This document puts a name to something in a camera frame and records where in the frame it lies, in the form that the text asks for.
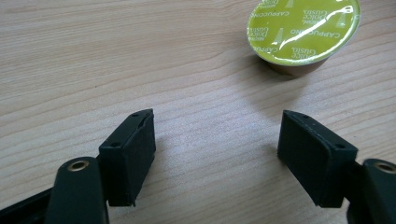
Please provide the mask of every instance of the green capsule lid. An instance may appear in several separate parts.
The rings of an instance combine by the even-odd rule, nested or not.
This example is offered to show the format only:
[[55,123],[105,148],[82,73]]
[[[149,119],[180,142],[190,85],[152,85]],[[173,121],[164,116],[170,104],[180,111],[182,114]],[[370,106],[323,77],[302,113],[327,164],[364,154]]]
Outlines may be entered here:
[[360,14],[357,0],[262,0],[248,20],[247,39],[269,63],[316,63],[345,45]]

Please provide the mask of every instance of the wooden table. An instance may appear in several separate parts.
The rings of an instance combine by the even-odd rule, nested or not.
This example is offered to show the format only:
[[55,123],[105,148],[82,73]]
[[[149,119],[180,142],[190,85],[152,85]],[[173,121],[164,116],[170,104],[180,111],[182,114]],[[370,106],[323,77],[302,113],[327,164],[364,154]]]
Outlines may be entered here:
[[0,208],[153,108],[157,152],[137,207],[111,223],[347,223],[315,207],[276,156],[282,111],[310,115],[396,162],[396,2],[361,0],[359,31],[288,77],[249,47],[259,1],[0,3]]

